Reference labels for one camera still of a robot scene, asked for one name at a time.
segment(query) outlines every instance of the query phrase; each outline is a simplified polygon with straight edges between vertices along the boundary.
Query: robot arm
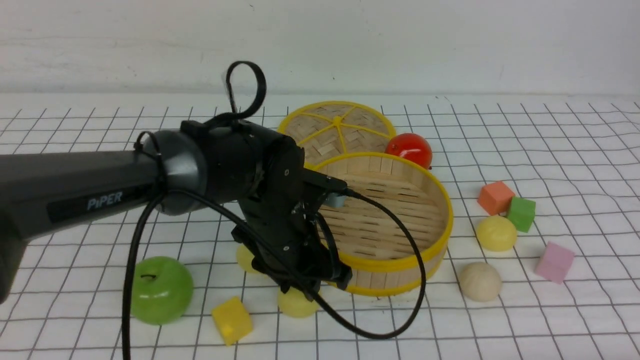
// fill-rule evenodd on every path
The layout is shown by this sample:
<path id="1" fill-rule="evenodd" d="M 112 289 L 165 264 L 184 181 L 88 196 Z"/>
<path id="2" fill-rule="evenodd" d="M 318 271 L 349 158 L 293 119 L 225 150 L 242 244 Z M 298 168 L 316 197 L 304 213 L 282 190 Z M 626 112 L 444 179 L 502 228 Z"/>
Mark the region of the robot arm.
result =
<path id="1" fill-rule="evenodd" d="M 344 289 L 351 269 L 322 246 L 314 214 L 346 183 L 303 163 L 293 139 L 243 120 L 220 126 L 185 121 L 179 131 L 154 133 L 135 151 L 0 156 L 0 303 L 30 241 L 144 205 L 165 189 L 189 190 L 218 204 L 237 200 L 247 224 L 305 275 L 308 286 L 317 290 L 321 281 L 335 281 Z M 170 194 L 158 210 L 179 215 L 201 207 Z M 251 236 L 239 227 L 232 235 L 283 291 L 300 288 Z"/>

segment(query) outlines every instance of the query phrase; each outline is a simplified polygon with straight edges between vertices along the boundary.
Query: white wall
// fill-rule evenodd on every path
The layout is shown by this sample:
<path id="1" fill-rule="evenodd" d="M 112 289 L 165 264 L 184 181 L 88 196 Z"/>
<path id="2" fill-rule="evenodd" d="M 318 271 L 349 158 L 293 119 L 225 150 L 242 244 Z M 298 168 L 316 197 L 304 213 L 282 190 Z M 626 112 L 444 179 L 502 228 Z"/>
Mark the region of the white wall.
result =
<path id="1" fill-rule="evenodd" d="M 273 93 L 640 94 L 640 0 L 0 2 L 0 91 L 219 92 L 237 59 Z"/>

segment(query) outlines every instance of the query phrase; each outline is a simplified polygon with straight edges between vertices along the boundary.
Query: bamboo steamer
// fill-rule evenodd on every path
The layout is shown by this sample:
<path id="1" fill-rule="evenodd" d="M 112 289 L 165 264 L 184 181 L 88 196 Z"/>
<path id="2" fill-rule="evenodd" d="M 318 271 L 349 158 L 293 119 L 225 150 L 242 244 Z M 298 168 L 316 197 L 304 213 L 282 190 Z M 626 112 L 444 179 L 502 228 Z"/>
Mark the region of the bamboo steamer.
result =
<path id="1" fill-rule="evenodd" d="M 384 152 L 396 135 L 380 112 L 347 101 L 304 106 L 284 118 L 278 132 L 293 138 L 305 150 L 305 166 L 353 152 Z"/>
<path id="2" fill-rule="evenodd" d="M 396 214 L 421 251 L 427 277 L 438 270 L 451 235 L 453 210 L 445 188 L 430 172 L 411 161 L 374 152 L 343 154 L 314 170 L 345 180 L 350 188 Z M 420 285 L 411 245 L 384 212 L 353 198 L 347 198 L 341 208 L 323 206 L 320 212 L 332 230 L 341 260 L 352 267 L 348 292 L 379 297 Z"/>

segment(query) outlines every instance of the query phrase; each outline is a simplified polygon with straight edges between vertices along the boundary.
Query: white grid mat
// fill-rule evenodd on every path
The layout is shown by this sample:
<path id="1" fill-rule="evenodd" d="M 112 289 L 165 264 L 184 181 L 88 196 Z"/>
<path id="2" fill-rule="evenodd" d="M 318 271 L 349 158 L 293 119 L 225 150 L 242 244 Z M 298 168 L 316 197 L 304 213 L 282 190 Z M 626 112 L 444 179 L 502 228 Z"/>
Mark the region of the white grid mat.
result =
<path id="1" fill-rule="evenodd" d="M 273 283 L 235 264 L 231 222 L 212 211 L 152 215 L 140 256 L 180 259 L 196 290 L 176 323 L 132 321 L 134 359 L 640 359 L 637 104 L 378 103 L 398 133 L 428 139 L 433 173 L 447 188 L 455 214 L 449 251 L 427 284 L 424 309 L 396 340 L 356 337 L 322 311 L 305 320 L 280 316 Z M 140 131 L 176 128 L 188 117 L 206 119 L 215 106 L 18 110 L 0 110 L 2 154 L 131 149 Z M 276 127 L 288 111 L 267 105 L 252 120 Z M 530 233 L 505 254 L 484 251 L 474 236 L 486 216 L 476 202 L 480 187 L 498 180 L 537 202 Z M 0 306 L 1 359 L 121 358 L 121 287 L 139 213 L 29 246 L 12 294 Z M 533 273 L 548 241 L 577 254 L 563 285 Z M 479 260 L 504 279 L 500 298 L 486 304 L 464 299 L 456 282 L 462 267 Z M 403 323 L 416 293 L 372 299 L 323 288 L 343 316 L 374 332 Z M 234 295 L 252 314 L 254 330 L 239 345 L 225 347 L 210 312 Z"/>

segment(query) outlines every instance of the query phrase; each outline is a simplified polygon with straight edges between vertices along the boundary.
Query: orange cube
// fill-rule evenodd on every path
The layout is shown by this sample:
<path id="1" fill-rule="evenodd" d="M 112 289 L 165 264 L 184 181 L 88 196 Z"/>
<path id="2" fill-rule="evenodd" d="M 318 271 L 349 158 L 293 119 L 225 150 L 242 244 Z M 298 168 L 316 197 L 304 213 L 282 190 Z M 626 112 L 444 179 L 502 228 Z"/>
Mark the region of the orange cube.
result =
<path id="1" fill-rule="evenodd" d="M 502 181 L 496 183 L 484 185 L 480 190 L 480 196 L 478 197 L 478 204 L 489 215 L 497 215 L 503 213 L 509 209 L 511 199 L 515 196 L 511 189 Z"/>

